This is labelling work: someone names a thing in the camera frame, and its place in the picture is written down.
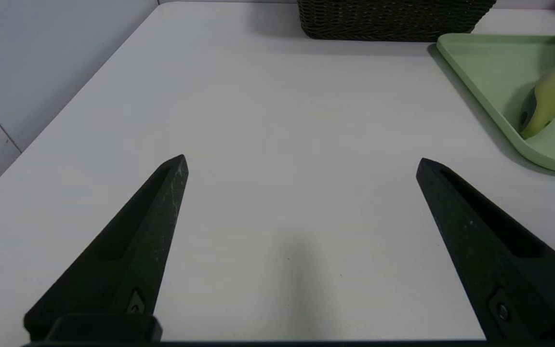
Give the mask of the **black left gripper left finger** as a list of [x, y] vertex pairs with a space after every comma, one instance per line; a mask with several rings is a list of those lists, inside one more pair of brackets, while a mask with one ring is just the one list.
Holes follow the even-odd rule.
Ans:
[[157, 298], [189, 175], [161, 164], [25, 314], [31, 340], [160, 340]]

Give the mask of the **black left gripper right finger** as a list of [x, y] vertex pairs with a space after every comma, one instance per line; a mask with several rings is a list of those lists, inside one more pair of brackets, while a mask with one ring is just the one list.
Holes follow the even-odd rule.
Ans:
[[555, 341], [555, 250], [449, 167], [416, 178], [485, 338]]

